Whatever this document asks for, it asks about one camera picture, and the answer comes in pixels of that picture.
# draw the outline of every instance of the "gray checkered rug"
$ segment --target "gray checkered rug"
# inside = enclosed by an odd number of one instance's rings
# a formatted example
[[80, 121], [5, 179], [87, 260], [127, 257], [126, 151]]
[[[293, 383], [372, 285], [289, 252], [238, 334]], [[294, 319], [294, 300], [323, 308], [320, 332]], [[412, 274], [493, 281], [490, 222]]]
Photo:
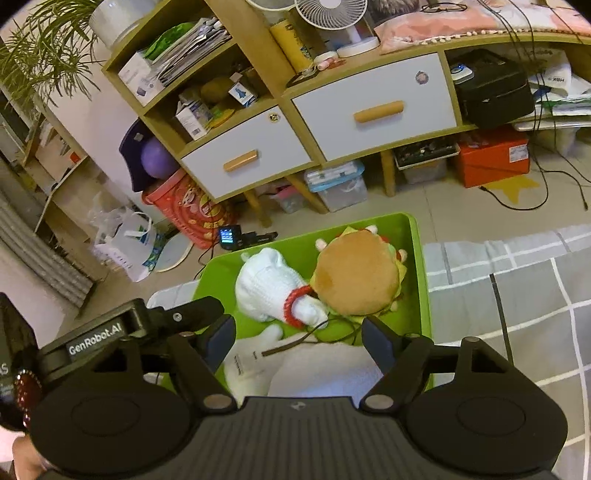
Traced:
[[[491, 241], [423, 248], [435, 343], [478, 336], [507, 357], [489, 275], [494, 273], [515, 366], [563, 409], [567, 443], [555, 473], [589, 476], [591, 225]], [[449, 381], [440, 375], [437, 383]]]

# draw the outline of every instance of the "purple ball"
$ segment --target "purple ball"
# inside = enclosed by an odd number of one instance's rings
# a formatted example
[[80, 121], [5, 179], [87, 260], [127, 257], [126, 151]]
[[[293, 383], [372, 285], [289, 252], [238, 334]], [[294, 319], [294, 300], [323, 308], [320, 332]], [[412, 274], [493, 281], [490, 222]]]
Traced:
[[167, 180], [180, 167], [158, 138], [150, 138], [142, 149], [142, 166], [155, 179]]

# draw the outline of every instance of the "white wall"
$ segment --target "white wall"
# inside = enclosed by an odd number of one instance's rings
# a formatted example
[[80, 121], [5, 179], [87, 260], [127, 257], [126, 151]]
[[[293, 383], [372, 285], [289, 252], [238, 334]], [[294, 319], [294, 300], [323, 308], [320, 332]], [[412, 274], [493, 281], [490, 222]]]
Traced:
[[[37, 0], [29, 3], [27, 8], [31, 8], [35, 3]], [[17, 23], [22, 23], [26, 16], [26, 9], [23, 9], [14, 19]], [[0, 29], [0, 36], [4, 39], [8, 38], [13, 28], [12, 23], [4, 25]], [[100, 41], [96, 54], [99, 60], [110, 56], [110, 52]], [[137, 115], [102, 74], [99, 64], [92, 65], [91, 70], [92, 80], [100, 88], [100, 91], [93, 87], [89, 88], [92, 100], [81, 93], [76, 93], [71, 98], [54, 94], [53, 99], [57, 106], [50, 105], [50, 108], [111, 181], [136, 205], [159, 222], [164, 218], [160, 211], [144, 205], [141, 202], [141, 196], [131, 191], [129, 172], [119, 153], [119, 144], [127, 129], [137, 119]]]

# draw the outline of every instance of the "wooden drawer handle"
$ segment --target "wooden drawer handle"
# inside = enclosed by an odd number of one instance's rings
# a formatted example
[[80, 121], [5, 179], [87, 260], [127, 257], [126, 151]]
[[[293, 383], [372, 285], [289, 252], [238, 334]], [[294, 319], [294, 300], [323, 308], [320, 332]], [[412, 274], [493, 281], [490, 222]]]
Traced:
[[250, 152], [247, 152], [244, 155], [234, 158], [234, 160], [224, 163], [223, 169], [229, 173], [239, 169], [240, 167], [243, 167], [244, 165], [254, 162], [257, 158], [258, 150], [250, 150]]
[[360, 112], [354, 113], [353, 118], [355, 118], [357, 123], [364, 124], [365, 122], [371, 122], [386, 116], [396, 115], [397, 113], [402, 113], [403, 111], [404, 102], [402, 100], [398, 100], [396, 102], [374, 106], [368, 108], [367, 110], [361, 110]]

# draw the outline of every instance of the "white plush toy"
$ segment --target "white plush toy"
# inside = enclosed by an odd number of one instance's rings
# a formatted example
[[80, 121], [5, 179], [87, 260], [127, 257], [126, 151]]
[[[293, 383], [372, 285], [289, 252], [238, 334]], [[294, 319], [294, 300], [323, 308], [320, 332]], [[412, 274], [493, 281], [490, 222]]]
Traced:
[[[327, 320], [328, 308], [318, 299], [301, 296], [307, 283], [277, 250], [263, 248], [252, 257], [242, 254], [242, 259], [245, 263], [236, 279], [236, 302], [244, 315], [259, 322], [278, 319], [297, 327], [302, 323], [315, 327]], [[291, 311], [286, 310], [289, 300], [293, 300]]]

